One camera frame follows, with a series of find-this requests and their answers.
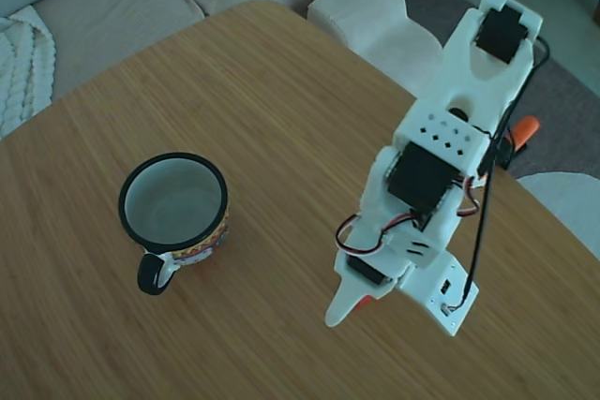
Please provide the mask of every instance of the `gray rug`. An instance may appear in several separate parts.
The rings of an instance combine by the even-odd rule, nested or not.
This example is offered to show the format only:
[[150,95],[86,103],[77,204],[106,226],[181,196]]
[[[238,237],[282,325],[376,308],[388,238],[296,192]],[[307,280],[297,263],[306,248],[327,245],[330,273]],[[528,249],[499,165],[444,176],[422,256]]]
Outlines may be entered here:
[[[406,3],[409,16],[442,44],[467,8],[472,7],[465,0],[406,0]],[[513,163],[511,172],[516,177],[566,171],[600,179],[600,98],[550,60],[530,83],[513,124],[529,114],[536,116],[542,126],[529,148]]]

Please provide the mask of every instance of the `black mug rim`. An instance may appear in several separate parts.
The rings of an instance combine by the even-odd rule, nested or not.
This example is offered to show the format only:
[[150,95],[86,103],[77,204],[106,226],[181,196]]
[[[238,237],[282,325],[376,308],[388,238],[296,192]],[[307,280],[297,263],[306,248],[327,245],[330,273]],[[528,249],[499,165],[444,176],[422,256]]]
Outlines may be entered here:
[[[150,166],[164,161],[165,159],[190,159],[197,163],[204,165],[207,169],[209,169],[213,175],[217,178],[218,186],[221,190],[221,204],[218,207],[217,215],[215,219],[211,222],[211,224],[197,236],[194,236],[187,241],[175,244],[159,244],[153,243],[144,239],[138,233],[136,233],[133,228],[129,225],[127,215],[125,213],[125,199],[127,197],[128,191],[131,188],[131,185],[135,181],[136,178]],[[140,166],[135,168],[133,172],[127,177],[123,186],[121,187],[121,193],[119,194],[119,218],[121,219],[121,225],[125,229],[127,235],[136,243],[140,244],[145,248],[148,252],[154,253],[156,255],[162,255],[168,252],[175,252],[177,250],[184,250],[186,248],[192,247],[193,245],[201,242],[204,238],[210,236],[210,234],[218,227],[218,224],[221,223],[223,217],[225,215],[225,211],[227,210],[228,204],[228,195],[227,195],[227,185],[225,184],[225,179],[221,174],[220,170],[217,169],[213,163],[211,163],[206,158],[201,156],[190,154],[187,152],[170,152],[168,154],[162,154],[158,156],[154,156],[147,161],[144,161]]]

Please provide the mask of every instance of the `robotic arm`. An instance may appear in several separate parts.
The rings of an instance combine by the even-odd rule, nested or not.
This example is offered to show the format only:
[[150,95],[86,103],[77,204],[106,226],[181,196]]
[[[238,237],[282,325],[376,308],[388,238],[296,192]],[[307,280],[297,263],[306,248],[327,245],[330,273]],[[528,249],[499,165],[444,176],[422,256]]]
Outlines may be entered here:
[[[363,298],[397,289],[457,333],[479,289],[463,290],[468,275],[446,247],[461,217],[479,210],[471,188],[484,183],[482,162],[532,71],[541,26],[538,14],[514,0],[482,0],[465,13],[443,48],[439,75],[377,155],[360,213],[337,231],[341,282],[328,326]],[[465,197],[472,208],[461,210]]]

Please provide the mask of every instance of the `red wire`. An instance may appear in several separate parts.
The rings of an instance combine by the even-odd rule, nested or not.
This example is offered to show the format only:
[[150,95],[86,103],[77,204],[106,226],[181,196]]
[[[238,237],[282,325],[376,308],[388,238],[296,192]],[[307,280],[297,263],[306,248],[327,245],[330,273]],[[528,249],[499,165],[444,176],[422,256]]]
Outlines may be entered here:
[[337,228],[337,231],[336,231],[336,244],[337,244],[337,246],[339,248],[341,248],[342,250],[344,250],[346,253],[348,253],[350,255],[363,256],[364,257],[365,255],[369,255],[369,254],[375,253],[377,250],[379,250],[380,248],[382,248],[384,234],[387,231],[389,231],[390,229],[392,229],[393,227],[395,227],[396,225],[401,224],[402,222],[406,222],[407,220],[412,219],[413,215],[411,213],[404,213],[402,215],[397,215],[396,217],[394,217],[380,231],[379,238],[377,239],[377,244],[375,246],[371,247],[371,248],[365,248],[365,249],[350,247],[350,246],[345,245],[344,243],[342,243],[341,240],[339,239],[340,233],[342,231],[344,231],[346,229],[346,227],[348,227],[351,224],[351,222],[353,222],[357,217],[358,217],[358,215],[351,215],[346,220],[344,220],[341,223],[341,225]]

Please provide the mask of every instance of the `mug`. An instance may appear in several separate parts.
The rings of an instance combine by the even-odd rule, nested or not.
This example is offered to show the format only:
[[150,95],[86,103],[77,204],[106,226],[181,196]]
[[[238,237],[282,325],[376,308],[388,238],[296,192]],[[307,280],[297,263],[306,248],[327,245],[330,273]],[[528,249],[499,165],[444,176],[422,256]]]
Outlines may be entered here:
[[138,286],[159,295],[175,271],[209,257],[226,234],[225,179],[201,156],[155,156],[125,180],[119,216],[129,237],[143,247]]

